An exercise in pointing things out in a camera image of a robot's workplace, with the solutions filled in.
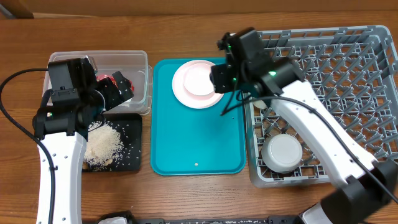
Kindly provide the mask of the red snack wrapper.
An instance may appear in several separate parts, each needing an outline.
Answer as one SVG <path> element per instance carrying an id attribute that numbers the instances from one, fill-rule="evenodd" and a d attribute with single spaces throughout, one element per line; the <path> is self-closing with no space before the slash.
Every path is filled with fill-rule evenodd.
<path id="1" fill-rule="evenodd" d="M 99 74 L 99 75 L 96 77 L 96 80 L 99 82 L 99 81 L 104 80 L 104 79 L 106 79 L 106 78 L 110 79 L 110 80 L 112 81 L 112 83 L 113 83 L 116 87 L 118 87 L 118 84 L 116 83 L 116 80 L 114 79 L 114 77 L 113 77 L 112 75 Z M 134 85 L 133 85 L 132 81 L 130 80 L 129 82 L 130 82 L 130 84 L 131 84 L 131 90 L 134 91 Z"/>

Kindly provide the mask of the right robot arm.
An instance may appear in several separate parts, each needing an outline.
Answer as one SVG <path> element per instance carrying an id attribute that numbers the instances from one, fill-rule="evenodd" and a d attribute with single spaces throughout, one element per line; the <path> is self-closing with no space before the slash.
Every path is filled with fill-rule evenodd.
<path id="1" fill-rule="evenodd" d="M 217 43 L 224 64 L 211 68 L 217 93 L 249 93 L 283 117 L 315 153 L 335 191 L 295 217 L 296 223 L 360 223 L 396 201 L 397 164 L 379 162 L 361 147 L 317 98 L 289 57 L 270 54 L 253 27 L 225 33 Z"/>

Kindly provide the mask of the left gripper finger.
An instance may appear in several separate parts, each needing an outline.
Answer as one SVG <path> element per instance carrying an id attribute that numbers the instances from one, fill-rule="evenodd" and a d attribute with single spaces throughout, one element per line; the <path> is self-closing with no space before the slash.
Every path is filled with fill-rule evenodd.
<path id="1" fill-rule="evenodd" d="M 96 90 L 102 94 L 106 110 L 111 110 L 123 103 L 118 88 L 108 78 L 99 81 Z"/>
<path id="2" fill-rule="evenodd" d="M 123 101 L 130 100 L 134 96 L 134 90 L 132 89 L 132 83 L 129 79 L 125 78 L 120 71 L 112 74 L 112 77 L 116 81 L 116 85 Z"/>

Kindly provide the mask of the cream cup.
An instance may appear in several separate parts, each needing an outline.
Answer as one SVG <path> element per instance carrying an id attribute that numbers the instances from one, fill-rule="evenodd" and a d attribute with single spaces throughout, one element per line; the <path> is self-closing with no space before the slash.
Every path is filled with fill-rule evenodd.
<path id="1" fill-rule="evenodd" d="M 252 103 L 253 103 L 253 105 L 254 105 L 256 108 L 259 108 L 259 109 L 261 109 L 261 110 L 265 110 L 265 109 L 268 108 L 268 106 L 267 106 L 267 105 L 265 104 L 265 102 L 262 101 L 262 100 L 255 100 L 255 101 L 253 101 Z"/>

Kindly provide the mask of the grey metal bowl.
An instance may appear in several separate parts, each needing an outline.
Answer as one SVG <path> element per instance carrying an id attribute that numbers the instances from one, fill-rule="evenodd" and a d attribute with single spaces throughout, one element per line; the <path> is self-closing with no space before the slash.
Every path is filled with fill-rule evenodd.
<path id="1" fill-rule="evenodd" d="M 295 137 L 278 134 L 265 140 L 261 156 L 270 170 L 283 174 L 292 172 L 300 165 L 303 149 Z"/>

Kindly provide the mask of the white pink plate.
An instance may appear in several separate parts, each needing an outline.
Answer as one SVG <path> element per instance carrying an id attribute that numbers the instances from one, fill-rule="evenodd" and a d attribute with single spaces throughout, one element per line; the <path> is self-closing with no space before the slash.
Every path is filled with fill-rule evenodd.
<path id="1" fill-rule="evenodd" d="M 176 99 L 178 99 L 178 101 L 183 105 L 193 109 L 205 109 L 217 104 L 222 99 L 223 94 L 215 93 L 214 91 L 208 96 L 194 96 L 185 89 L 183 85 L 185 73 L 191 65 L 198 63 L 205 63 L 211 65 L 211 67 L 215 65 L 213 62 L 207 60 L 191 60 L 184 63 L 174 73 L 172 79 L 172 90 Z"/>

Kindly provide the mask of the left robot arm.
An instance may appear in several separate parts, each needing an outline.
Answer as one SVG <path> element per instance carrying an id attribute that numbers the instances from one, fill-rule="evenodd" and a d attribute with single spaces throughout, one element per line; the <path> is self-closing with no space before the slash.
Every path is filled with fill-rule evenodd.
<path id="1" fill-rule="evenodd" d="M 81 173 L 90 124 L 133 97 L 121 72 L 97 75 L 89 56 L 50 62 L 46 90 L 32 125 L 38 139 L 37 223 L 81 223 Z"/>

